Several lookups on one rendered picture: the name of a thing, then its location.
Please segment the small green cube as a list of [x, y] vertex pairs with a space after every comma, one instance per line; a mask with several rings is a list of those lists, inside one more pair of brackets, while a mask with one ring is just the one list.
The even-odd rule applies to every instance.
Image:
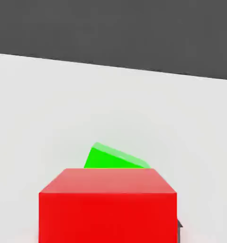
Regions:
[[96, 142], [91, 147], [84, 168], [150, 168], [150, 166], [139, 158]]

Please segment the small red cube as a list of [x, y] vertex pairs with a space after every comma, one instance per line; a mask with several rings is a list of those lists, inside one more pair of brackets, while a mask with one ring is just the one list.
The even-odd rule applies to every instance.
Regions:
[[152, 168], [68, 168], [39, 193], [38, 243], [177, 243], [177, 227]]

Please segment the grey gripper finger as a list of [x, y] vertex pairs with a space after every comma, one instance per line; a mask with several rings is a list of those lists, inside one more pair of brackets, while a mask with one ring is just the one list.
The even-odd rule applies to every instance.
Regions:
[[181, 228], [183, 228], [181, 222], [178, 220], [178, 226], [177, 226], [177, 243], [181, 243]]

